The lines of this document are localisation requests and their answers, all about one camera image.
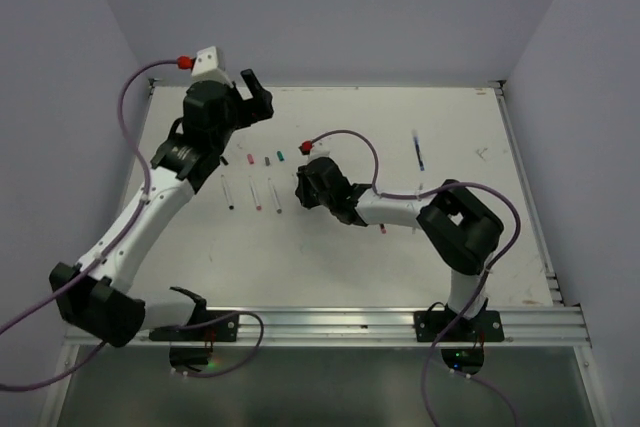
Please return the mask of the grey capped white marker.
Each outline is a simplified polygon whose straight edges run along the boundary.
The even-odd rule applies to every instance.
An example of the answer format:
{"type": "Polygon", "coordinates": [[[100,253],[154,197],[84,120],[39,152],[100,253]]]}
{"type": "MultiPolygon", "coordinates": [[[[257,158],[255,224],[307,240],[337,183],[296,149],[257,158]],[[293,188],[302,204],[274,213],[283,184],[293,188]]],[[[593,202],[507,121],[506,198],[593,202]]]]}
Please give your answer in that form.
{"type": "Polygon", "coordinates": [[[270,190],[270,194],[271,194],[271,198],[272,198],[272,202],[274,204],[274,208],[277,214],[282,214],[283,209],[282,209],[282,205],[281,202],[279,200],[279,195],[277,192],[277,189],[275,187],[275,184],[273,182],[273,180],[271,178],[267,179],[267,183],[269,186],[269,190],[270,190]]]}

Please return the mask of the pink capped white marker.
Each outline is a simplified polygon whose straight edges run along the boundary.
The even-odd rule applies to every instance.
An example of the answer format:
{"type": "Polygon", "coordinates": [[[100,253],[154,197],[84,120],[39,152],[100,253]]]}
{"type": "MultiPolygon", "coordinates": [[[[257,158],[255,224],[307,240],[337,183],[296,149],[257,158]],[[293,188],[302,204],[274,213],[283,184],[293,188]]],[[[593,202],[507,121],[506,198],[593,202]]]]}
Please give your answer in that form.
{"type": "Polygon", "coordinates": [[[261,203],[261,200],[260,200],[259,192],[258,192],[257,186],[255,184],[255,181],[254,181],[252,176],[248,176],[248,180],[249,180],[250,191],[251,191],[252,199],[253,199],[253,202],[254,202],[254,206],[255,206],[257,211],[261,211],[262,210],[262,203],[261,203]]]}

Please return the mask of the black white marker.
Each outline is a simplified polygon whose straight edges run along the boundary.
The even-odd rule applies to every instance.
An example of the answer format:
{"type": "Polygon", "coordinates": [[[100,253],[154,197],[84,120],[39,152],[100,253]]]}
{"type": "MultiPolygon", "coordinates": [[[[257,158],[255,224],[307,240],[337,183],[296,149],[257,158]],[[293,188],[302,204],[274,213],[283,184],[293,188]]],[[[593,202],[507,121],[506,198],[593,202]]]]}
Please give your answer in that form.
{"type": "Polygon", "coordinates": [[[231,190],[230,190],[230,186],[226,180],[226,177],[224,175],[221,175],[221,185],[222,185],[222,189],[223,189],[223,193],[225,196],[225,200],[228,206],[229,210],[234,210],[235,209],[235,203],[233,201],[233,197],[231,194],[231,190]]]}

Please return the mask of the blue gel pen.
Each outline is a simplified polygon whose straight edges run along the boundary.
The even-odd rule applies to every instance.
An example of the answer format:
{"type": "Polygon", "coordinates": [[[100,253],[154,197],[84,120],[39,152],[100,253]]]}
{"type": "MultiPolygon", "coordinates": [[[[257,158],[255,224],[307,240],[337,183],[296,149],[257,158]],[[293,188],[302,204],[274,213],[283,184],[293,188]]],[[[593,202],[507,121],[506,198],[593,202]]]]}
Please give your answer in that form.
{"type": "Polygon", "coordinates": [[[419,140],[419,135],[417,130],[413,129],[411,132],[411,135],[412,135],[412,141],[413,141],[419,169],[421,172],[425,172],[425,164],[424,164],[424,159],[421,151],[420,140],[419,140]]]}

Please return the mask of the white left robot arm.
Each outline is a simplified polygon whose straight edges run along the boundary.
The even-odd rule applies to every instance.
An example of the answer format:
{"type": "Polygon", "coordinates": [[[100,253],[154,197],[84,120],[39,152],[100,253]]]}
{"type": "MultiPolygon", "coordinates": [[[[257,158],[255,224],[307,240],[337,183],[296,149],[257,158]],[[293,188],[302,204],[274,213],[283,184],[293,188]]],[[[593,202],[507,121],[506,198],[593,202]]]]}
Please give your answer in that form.
{"type": "Polygon", "coordinates": [[[219,167],[232,134],[273,117],[271,92],[252,70],[241,77],[249,98],[234,83],[191,84],[182,116],[152,159],[143,161],[143,183],[129,204],[91,251],[53,268],[49,281],[68,324],[113,347],[143,330],[175,329],[189,340],[205,333],[212,317],[203,297],[181,287],[148,301],[128,292],[162,232],[219,167]]]}

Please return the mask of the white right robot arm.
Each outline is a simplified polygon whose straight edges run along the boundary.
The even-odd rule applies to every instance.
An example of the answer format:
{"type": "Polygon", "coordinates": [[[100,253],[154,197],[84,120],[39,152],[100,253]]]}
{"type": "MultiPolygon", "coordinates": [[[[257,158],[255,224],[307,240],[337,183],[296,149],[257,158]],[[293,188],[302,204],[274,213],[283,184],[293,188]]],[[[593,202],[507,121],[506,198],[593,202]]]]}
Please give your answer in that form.
{"type": "Polygon", "coordinates": [[[295,195],[302,207],[323,206],[346,225],[393,225],[422,230],[451,269],[445,304],[445,326],[451,336],[468,339],[481,327],[484,292],[474,295],[481,274],[498,247],[503,222],[465,187],[448,186],[431,200],[392,198],[370,184],[351,183],[329,157],[318,157],[297,169],[295,195]]]}

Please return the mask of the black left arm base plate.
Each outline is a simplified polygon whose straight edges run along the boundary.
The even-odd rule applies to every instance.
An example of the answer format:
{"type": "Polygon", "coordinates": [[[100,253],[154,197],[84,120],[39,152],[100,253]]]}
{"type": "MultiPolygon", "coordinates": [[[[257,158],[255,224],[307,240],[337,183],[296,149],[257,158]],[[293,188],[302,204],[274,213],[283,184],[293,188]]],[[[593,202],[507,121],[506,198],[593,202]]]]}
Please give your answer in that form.
{"type": "Polygon", "coordinates": [[[223,318],[222,321],[204,328],[176,330],[157,328],[151,330],[152,342],[169,342],[170,366],[181,372],[202,373],[214,367],[213,347],[218,343],[233,343],[237,340],[239,313],[233,311],[205,310],[188,322],[189,325],[207,323],[223,318]]]}

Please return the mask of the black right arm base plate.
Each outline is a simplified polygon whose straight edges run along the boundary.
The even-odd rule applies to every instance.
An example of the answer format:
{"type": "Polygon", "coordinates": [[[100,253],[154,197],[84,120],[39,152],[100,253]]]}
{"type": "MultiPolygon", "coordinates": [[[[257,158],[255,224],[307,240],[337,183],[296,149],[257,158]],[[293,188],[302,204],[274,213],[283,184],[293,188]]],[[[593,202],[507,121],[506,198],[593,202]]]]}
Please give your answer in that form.
{"type": "MultiPolygon", "coordinates": [[[[442,302],[432,304],[426,310],[413,313],[416,340],[431,343],[454,319],[455,313],[442,302]]],[[[485,345],[505,340],[500,313],[483,306],[471,319],[462,317],[441,338],[442,342],[468,343],[470,347],[446,348],[441,357],[448,368],[455,372],[474,376],[480,372],[485,361],[485,345]]]]}

